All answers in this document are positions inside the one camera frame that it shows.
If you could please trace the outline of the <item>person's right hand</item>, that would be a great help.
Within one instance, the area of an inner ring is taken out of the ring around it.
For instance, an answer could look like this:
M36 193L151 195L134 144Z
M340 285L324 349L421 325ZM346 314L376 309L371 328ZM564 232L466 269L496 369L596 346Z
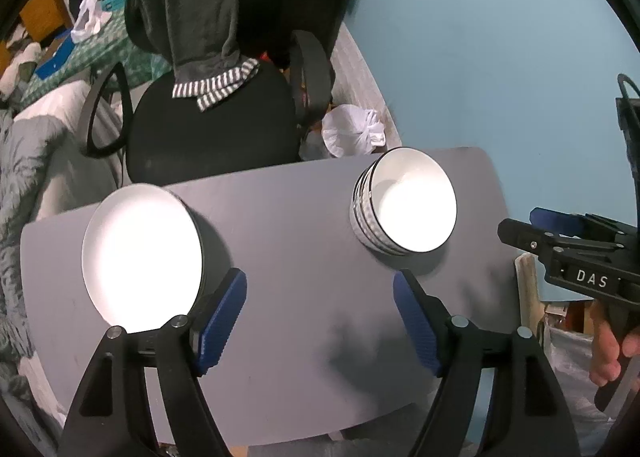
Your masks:
M591 344L590 380L602 388L620 377L622 366L618 361L620 355L632 359L639 355L640 337L636 328L628 333L623 342L618 342L610 323L606 319L605 307L594 301L590 307L593 322L593 338Z

